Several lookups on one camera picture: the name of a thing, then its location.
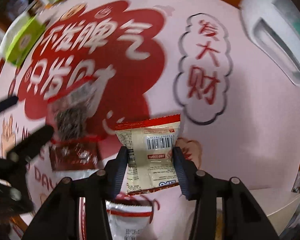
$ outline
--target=plastic bag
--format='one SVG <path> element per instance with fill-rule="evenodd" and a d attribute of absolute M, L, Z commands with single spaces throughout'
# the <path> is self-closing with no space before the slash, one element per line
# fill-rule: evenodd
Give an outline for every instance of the plastic bag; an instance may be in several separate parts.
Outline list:
<path fill-rule="evenodd" d="M 86 136 L 86 120 L 94 93 L 93 78 L 87 76 L 48 99 L 46 123 L 53 126 L 56 141 Z"/>
<path fill-rule="evenodd" d="M 106 201 L 106 207 L 113 240 L 137 240 L 152 214 L 151 206 L 128 206 Z"/>
<path fill-rule="evenodd" d="M 116 134 L 129 152 L 129 195 L 178 185 L 171 149 L 179 126 L 180 114 L 116 126 Z"/>
<path fill-rule="evenodd" d="M 84 137 L 65 142 L 52 140 L 49 153 L 57 181 L 63 177 L 82 179 L 96 172 L 99 169 L 97 142 L 100 140 L 100 137 Z"/>

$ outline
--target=small red logo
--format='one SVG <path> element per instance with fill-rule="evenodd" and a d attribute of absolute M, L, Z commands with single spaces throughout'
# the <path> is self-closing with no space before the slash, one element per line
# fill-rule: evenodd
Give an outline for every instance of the small red logo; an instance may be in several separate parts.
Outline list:
<path fill-rule="evenodd" d="M 172 158 L 172 151 L 171 150 L 167 153 L 167 157 Z"/>
<path fill-rule="evenodd" d="M 149 160 L 151 160 L 151 159 L 164 159 L 164 158 L 165 158 L 164 154 L 151 154 L 151 155 L 148 155 Z"/>

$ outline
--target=cartoon illustration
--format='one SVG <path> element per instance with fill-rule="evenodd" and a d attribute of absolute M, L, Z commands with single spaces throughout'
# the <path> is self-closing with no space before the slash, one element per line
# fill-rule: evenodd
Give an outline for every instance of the cartoon illustration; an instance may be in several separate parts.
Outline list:
<path fill-rule="evenodd" d="M 181 151 L 187 160 L 193 161 L 195 166 L 200 169 L 202 148 L 198 141 L 180 137 L 176 141 L 176 146 L 181 148 Z"/>
<path fill-rule="evenodd" d="M 68 10 L 66 13 L 64 13 L 61 16 L 60 21 L 64 21 L 66 19 L 69 19 L 71 16 L 75 15 L 77 12 L 79 12 L 86 5 L 87 5 L 86 3 L 82 3 L 82 4 L 78 4 L 76 6 L 73 6 L 70 10 Z"/>
<path fill-rule="evenodd" d="M 46 30 L 18 88 L 27 118 L 46 117 L 47 100 L 84 76 L 92 76 L 98 88 L 88 133 L 106 137 L 123 120 L 150 118 L 144 93 L 164 69 L 165 53 L 154 37 L 165 16 L 129 5 L 119 0 L 88 11 L 78 4 Z"/>
<path fill-rule="evenodd" d="M 5 122 L 3 119 L 2 123 L 2 135 L 1 135 L 1 157 L 3 159 L 6 158 L 7 152 L 16 146 L 16 134 L 12 130 L 13 118 L 10 116 L 9 123 Z"/>

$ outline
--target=barcode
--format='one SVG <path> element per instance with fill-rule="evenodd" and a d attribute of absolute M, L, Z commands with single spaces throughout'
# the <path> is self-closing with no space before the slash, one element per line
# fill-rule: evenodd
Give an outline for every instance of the barcode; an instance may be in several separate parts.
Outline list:
<path fill-rule="evenodd" d="M 162 135 L 147 138 L 148 150 L 171 148 L 174 135 Z"/>
<path fill-rule="evenodd" d="M 124 240 L 136 240 L 136 236 L 125 236 Z"/>

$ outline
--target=cartoon hand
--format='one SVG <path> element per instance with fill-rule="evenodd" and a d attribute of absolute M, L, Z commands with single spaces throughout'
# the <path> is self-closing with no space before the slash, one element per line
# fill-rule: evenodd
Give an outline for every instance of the cartoon hand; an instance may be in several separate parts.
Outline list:
<path fill-rule="evenodd" d="M 188 140 L 186 138 L 178 138 L 176 146 L 180 147 L 183 155 L 187 160 L 194 162 L 195 166 L 200 169 L 202 149 L 198 141 Z"/>
<path fill-rule="evenodd" d="M 48 196 L 46 194 L 44 194 L 44 193 L 40 194 L 41 204 L 43 204 L 47 198 L 48 198 Z"/>
<path fill-rule="evenodd" d="M 3 119 L 0 144 L 1 156 L 3 159 L 6 158 L 7 152 L 16 146 L 16 134 L 12 132 L 12 123 L 12 115 L 10 116 L 9 123 L 6 123 L 5 119 Z"/>

